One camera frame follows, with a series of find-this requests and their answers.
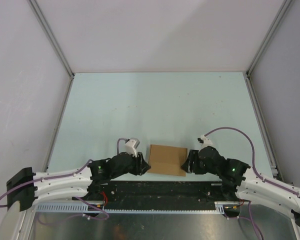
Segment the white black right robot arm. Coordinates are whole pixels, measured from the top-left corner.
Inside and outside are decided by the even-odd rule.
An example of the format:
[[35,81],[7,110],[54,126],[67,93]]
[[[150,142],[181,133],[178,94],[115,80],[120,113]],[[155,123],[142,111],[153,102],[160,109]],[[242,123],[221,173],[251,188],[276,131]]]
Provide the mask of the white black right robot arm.
[[191,150],[181,169],[188,174],[213,174],[221,179],[220,194],[227,201],[238,199],[276,210],[300,227],[300,188],[267,176],[237,159],[224,158],[212,146]]

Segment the brown cardboard box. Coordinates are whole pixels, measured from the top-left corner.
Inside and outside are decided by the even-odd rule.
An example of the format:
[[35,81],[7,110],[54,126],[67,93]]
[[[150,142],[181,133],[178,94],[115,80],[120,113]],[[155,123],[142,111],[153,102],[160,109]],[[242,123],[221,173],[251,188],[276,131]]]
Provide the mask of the brown cardboard box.
[[185,177],[186,172],[181,169],[181,166],[186,162],[187,156],[187,148],[151,144],[148,157],[150,169],[147,172]]

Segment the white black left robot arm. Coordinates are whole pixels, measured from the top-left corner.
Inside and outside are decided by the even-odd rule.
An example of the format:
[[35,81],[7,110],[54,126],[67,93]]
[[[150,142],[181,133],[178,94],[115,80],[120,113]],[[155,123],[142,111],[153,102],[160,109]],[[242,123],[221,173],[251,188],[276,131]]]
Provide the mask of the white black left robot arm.
[[25,167],[6,183],[5,208],[9,209],[15,202],[19,203],[20,211],[25,211],[51,200],[76,197],[95,200],[100,196],[100,185],[125,174],[142,176],[150,168],[141,152],[90,159],[81,168],[61,172],[33,172],[31,167]]

